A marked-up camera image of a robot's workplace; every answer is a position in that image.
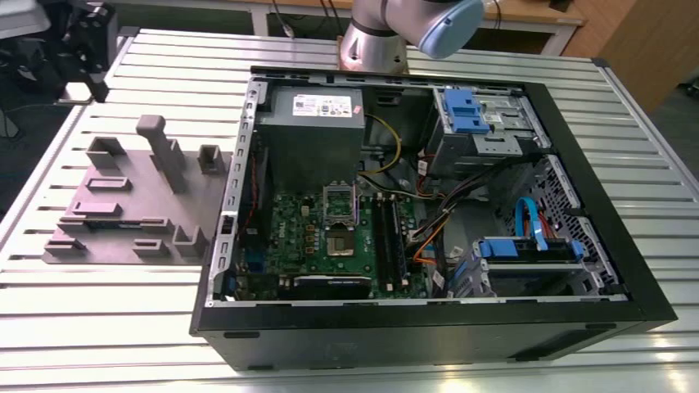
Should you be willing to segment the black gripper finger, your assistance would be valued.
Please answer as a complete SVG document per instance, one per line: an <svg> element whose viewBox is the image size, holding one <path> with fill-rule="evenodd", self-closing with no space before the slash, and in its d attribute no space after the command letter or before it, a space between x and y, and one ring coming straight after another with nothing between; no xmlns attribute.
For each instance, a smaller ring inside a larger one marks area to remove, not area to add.
<svg viewBox="0 0 699 393"><path fill-rule="evenodd" d="M105 73L116 58L116 19L87 18L79 24L79 33L85 85L93 100L104 102L109 93Z"/></svg>
<svg viewBox="0 0 699 393"><path fill-rule="evenodd" d="M81 100L80 62L75 57L71 40L69 27L65 27L64 32L56 36L52 44L57 68L60 69L59 73L65 81L64 89L57 99L61 103L76 103Z"/></svg>

